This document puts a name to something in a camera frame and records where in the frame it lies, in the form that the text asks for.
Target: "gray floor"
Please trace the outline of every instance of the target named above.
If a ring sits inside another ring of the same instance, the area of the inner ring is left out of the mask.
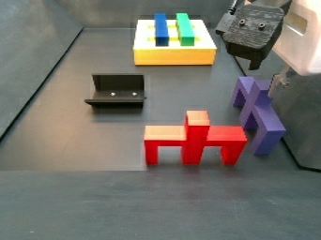
[[[297,170],[282,142],[266,157],[247,146],[234,167],[216,148],[191,167],[163,148],[146,167],[146,124],[180,125],[190,109],[238,124],[241,70],[215,35],[212,66],[135,67],[132,38],[130,29],[84,30],[0,143],[1,239],[319,239],[321,175]],[[83,102],[91,74],[108,72],[146,75],[142,112]]]

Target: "metal enclosure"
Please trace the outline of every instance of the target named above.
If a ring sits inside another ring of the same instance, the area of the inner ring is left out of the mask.
[[[81,31],[52,0],[0,0],[0,137]]]
[[[155,12],[172,16],[187,12],[214,27],[231,1],[56,0],[85,27],[135,27],[138,19],[152,19]]]
[[[290,77],[278,89],[274,109],[286,126],[285,141],[299,166],[321,170],[321,75]]]

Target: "red block structure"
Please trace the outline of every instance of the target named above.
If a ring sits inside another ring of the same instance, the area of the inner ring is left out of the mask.
[[[146,126],[146,162],[158,164],[159,146],[182,146],[182,163],[199,164],[206,146],[221,146],[226,165],[235,164],[247,142],[242,127],[211,126],[207,111],[187,111],[184,126]]]

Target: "purple block structure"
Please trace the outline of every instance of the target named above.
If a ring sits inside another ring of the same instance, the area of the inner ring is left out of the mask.
[[[255,155],[266,155],[271,152],[286,129],[271,107],[269,97],[271,81],[255,80],[253,77],[239,77],[231,96],[234,107],[243,107],[239,121],[245,129],[257,129],[250,144]]]

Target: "yellow base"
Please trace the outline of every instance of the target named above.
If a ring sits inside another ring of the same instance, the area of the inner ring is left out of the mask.
[[[167,20],[170,46],[156,47],[154,40],[154,20],[139,20],[134,41],[135,65],[211,65],[215,45],[202,20],[190,20],[195,34],[195,44],[182,47],[175,29],[175,21]]]

